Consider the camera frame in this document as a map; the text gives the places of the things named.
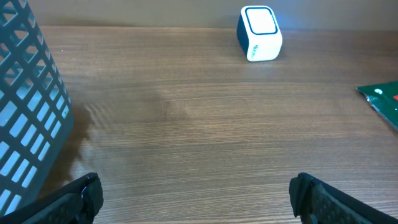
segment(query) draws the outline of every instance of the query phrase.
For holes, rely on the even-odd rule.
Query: wall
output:
[[[236,27],[245,5],[283,29],[398,30],[397,0],[28,0],[40,25]]]

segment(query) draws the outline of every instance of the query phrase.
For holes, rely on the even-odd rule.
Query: brown tabletop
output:
[[[95,223],[300,223],[308,172],[398,218],[398,135],[355,88],[398,80],[398,32],[42,27],[75,126],[42,195],[97,172]]]

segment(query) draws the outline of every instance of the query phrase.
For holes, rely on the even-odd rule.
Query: green snack bag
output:
[[[361,86],[357,90],[398,131],[398,82]]]

